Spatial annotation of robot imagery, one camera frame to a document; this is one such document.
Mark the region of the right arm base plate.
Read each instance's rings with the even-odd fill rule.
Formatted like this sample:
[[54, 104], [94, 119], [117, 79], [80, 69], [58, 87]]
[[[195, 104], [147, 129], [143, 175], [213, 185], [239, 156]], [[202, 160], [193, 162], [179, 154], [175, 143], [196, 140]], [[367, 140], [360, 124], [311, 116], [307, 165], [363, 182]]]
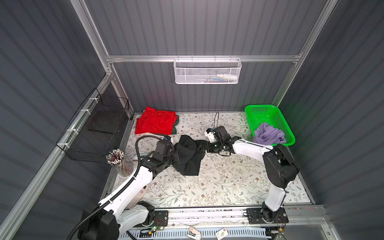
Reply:
[[250, 224], [287, 224], [289, 223], [288, 215], [284, 208], [279, 208], [276, 212], [272, 212], [266, 208], [248, 208], [243, 213]]

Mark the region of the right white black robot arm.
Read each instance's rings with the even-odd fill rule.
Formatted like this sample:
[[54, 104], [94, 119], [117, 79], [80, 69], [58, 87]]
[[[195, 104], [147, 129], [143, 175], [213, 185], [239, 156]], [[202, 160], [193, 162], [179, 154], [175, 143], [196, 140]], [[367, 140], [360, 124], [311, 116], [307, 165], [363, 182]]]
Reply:
[[247, 213], [249, 221], [262, 220], [267, 224], [287, 223], [283, 202], [288, 193], [288, 185], [300, 172], [289, 149], [282, 144], [264, 146], [240, 137], [232, 138], [223, 126], [207, 129], [204, 135], [208, 141], [203, 144], [203, 149], [208, 153], [228, 152], [230, 155], [244, 155], [253, 159], [263, 158], [270, 188], [261, 209]]

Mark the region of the black t shirt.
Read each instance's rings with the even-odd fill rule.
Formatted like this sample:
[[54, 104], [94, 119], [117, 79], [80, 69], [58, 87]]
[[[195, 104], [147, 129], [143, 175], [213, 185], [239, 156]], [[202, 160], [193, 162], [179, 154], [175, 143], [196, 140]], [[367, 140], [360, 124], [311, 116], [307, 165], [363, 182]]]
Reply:
[[198, 176], [201, 161], [206, 153], [207, 141], [193, 140], [190, 136], [181, 135], [175, 145], [179, 161], [173, 163], [173, 167], [184, 176]]

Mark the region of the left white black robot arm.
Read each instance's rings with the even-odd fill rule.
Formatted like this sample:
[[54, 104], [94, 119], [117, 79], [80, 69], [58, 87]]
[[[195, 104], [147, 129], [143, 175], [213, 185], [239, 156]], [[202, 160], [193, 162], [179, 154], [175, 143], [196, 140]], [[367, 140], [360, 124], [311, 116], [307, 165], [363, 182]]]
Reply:
[[114, 192], [83, 212], [81, 221], [69, 233], [68, 239], [117, 240], [121, 234], [136, 225], [149, 224], [154, 207], [145, 202], [126, 210], [136, 195], [163, 170], [178, 159], [171, 137], [155, 137], [156, 149], [144, 158], [138, 158], [136, 171]]

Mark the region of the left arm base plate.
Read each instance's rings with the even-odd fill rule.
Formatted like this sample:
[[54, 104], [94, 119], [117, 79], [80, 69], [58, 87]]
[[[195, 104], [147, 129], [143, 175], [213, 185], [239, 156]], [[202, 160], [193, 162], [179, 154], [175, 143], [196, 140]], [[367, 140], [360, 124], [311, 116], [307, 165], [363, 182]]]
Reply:
[[169, 211], [154, 211], [149, 222], [135, 225], [135, 228], [164, 228], [168, 226]]

